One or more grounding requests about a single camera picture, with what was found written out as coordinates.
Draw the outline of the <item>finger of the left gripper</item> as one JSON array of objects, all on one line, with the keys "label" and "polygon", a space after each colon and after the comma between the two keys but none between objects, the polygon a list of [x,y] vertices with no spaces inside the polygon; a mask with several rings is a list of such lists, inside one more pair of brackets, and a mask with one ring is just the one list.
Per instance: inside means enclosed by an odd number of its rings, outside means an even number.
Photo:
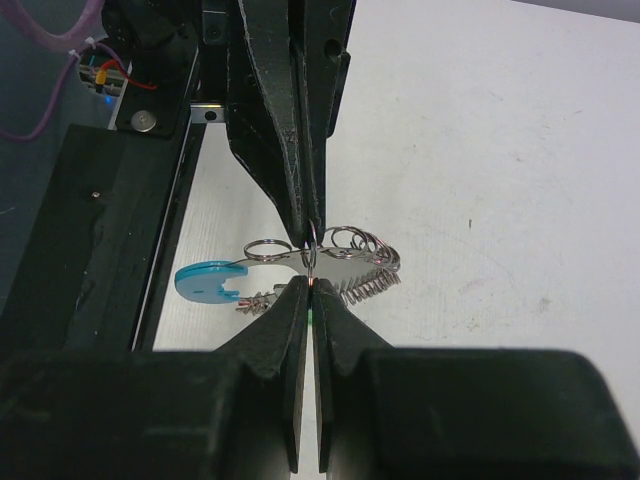
[{"label": "finger of the left gripper", "polygon": [[296,247],[324,238],[326,147],[351,56],[353,1],[234,1],[226,129]]}]

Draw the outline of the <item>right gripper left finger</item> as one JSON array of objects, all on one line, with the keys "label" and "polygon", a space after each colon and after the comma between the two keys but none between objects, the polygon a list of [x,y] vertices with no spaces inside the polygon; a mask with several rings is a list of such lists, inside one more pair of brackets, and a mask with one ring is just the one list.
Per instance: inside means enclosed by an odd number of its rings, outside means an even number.
[{"label": "right gripper left finger", "polygon": [[211,352],[29,352],[1,366],[5,479],[287,479],[309,286]]}]

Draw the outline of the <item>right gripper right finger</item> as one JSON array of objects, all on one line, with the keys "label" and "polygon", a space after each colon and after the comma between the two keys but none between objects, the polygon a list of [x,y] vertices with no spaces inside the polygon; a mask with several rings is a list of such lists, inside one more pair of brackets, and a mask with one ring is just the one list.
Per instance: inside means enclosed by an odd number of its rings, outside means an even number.
[{"label": "right gripper right finger", "polygon": [[626,479],[630,434],[595,366],[553,349],[390,345],[312,287],[329,479]]}]

